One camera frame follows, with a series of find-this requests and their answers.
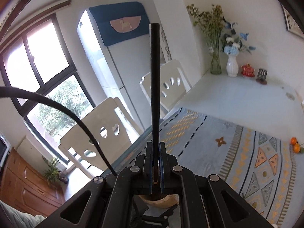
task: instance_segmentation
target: patterned tablecloth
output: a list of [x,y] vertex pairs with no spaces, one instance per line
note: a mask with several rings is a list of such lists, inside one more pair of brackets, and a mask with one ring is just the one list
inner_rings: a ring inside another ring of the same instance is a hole
[[[136,156],[145,153],[151,132],[144,137],[113,164],[115,170],[133,165]],[[286,227],[289,207],[302,199],[295,197],[303,196],[303,190],[294,189],[292,148],[277,138],[181,108],[160,125],[160,140],[194,174],[218,174],[271,224]]]

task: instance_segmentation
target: light green fabric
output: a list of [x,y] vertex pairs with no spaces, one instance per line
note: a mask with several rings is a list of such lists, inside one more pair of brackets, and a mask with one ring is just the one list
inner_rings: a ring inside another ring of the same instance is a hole
[[16,228],[34,228],[45,219],[42,215],[33,216],[28,213],[19,212],[2,201],[0,201],[0,205],[10,219],[12,225]]

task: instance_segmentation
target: white chair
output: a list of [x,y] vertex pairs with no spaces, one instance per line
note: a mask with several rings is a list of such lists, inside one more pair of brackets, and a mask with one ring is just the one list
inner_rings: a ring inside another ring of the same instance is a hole
[[[116,114],[116,108],[121,110],[121,114]],[[99,146],[110,164],[131,145],[127,131],[119,116],[124,116],[137,134],[143,133],[117,97],[114,99],[107,98],[82,119],[99,142]],[[95,146],[90,143],[88,136],[77,124],[61,138],[59,149],[90,179],[94,175],[80,163],[81,159],[103,171],[107,169]],[[75,151],[81,158],[79,156],[78,158],[74,157],[69,151]]]
[[[151,73],[141,78],[139,83],[143,93],[151,105]],[[190,90],[186,76],[178,60],[172,60],[161,66],[160,102],[166,111],[170,111],[176,103]],[[160,117],[165,113],[160,110]]]

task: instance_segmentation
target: white ceramic vase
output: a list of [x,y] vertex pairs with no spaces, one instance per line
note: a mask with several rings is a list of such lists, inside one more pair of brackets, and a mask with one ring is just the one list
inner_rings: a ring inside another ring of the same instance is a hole
[[237,77],[239,72],[239,66],[237,62],[237,55],[229,55],[228,62],[226,66],[227,74],[229,77]]

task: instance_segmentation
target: white tabletop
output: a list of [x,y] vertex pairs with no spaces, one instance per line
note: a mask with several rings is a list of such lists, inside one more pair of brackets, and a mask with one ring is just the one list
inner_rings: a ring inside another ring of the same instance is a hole
[[[286,93],[293,95],[294,100]],[[175,107],[227,120],[284,141],[296,136],[304,143],[304,114],[295,91],[273,81],[261,85],[255,78],[207,73]]]

